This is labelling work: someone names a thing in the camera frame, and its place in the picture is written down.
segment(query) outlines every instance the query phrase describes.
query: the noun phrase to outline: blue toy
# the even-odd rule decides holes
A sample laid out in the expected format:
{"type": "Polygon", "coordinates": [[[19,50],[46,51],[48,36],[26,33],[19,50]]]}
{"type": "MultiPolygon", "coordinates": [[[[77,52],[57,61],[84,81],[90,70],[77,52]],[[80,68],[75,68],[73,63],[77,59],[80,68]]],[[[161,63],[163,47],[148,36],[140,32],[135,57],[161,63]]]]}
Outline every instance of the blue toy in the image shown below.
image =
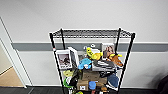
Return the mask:
{"type": "Polygon", "coordinates": [[[95,82],[95,81],[90,81],[90,82],[89,82],[89,88],[90,88],[91,90],[96,89],[96,82],[95,82]]]}
{"type": "Polygon", "coordinates": [[[91,64],[92,63],[92,61],[90,60],[90,59],[88,59],[88,58],[84,58],[84,59],[82,59],[81,61],[79,61],[79,66],[78,66],[78,69],[83,69],[84,67],[86,68],[86,69],[90,69],[91,68],[91,65],[89,65],[89,64],[91,64]]]}

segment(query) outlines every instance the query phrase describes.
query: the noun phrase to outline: metal shelf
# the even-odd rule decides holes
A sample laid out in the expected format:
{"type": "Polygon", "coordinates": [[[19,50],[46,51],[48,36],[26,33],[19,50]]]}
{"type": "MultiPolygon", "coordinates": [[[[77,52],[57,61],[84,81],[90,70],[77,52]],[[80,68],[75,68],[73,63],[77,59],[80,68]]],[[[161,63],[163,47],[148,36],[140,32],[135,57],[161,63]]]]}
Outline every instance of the metal shelf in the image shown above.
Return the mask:
{"type": "MultiPolygon", "coordinates": [[[[118,30],[62,30],[53,33],[53,38],[117,38],[118,30]]],[[[121,30],[120,38],[131,38],[132,33],[121,30]]]]}

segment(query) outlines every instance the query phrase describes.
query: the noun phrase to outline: yellow toy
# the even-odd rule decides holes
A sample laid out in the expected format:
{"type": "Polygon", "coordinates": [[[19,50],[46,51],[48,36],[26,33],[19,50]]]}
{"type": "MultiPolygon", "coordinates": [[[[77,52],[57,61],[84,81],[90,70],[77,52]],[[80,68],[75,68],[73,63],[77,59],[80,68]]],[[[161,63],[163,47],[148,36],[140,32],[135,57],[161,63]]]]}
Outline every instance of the yellow toy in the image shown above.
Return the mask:
{"type": "Polygon", "coordinates": [[[76,93],[76,94],[83,94],[83,92],[82,91],[79,91],[78,93],[76,93]]]}
{"type": "Polygon", "coordinates": [[[73,75],[73,72],[74,72],[74,71],[66,70],[66,71],[63,71],[63,74],[64,74],[66,77],[69,77],[69,76],[72,76],[72,75],[73,75]]]}
{"type": "Polygon", "coordinates": [[[96,59],[99,60],[101,56],[103,56],[103,52],[100,53],[93,53],[92,48],[87,47],[86,49],[87,55],[90,57],[90,59],[96,59]]]}

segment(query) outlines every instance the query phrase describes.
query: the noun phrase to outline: red object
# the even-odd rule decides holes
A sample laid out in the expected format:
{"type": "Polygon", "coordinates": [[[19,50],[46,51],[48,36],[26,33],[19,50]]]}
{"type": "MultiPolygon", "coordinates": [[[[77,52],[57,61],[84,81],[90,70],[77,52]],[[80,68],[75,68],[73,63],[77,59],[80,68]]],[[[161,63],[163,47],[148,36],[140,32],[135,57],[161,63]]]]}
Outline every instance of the red object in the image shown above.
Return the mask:
{"type": "Polygon", "coordinates": [[[93,91],[92,91],[92,94],[95,94],[95,92],[96,92],[96,91],[93,90],[93,91]]]}

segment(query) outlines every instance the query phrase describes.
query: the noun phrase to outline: book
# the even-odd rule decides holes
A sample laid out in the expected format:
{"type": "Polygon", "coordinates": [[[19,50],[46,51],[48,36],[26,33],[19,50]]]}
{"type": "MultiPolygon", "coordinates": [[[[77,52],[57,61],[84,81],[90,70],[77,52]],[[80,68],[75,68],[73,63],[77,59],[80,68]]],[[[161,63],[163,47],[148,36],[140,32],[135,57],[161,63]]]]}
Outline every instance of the book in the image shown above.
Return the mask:
{"type": "Polygon", "coordinates": [[[68,49],[70,50],[71,61],[72,61],[73,66],[78,67],[78,65],[79,65],[79,57],[78,57],[77,50],[75,50],[72,47],[68,47],[68,49]]]}

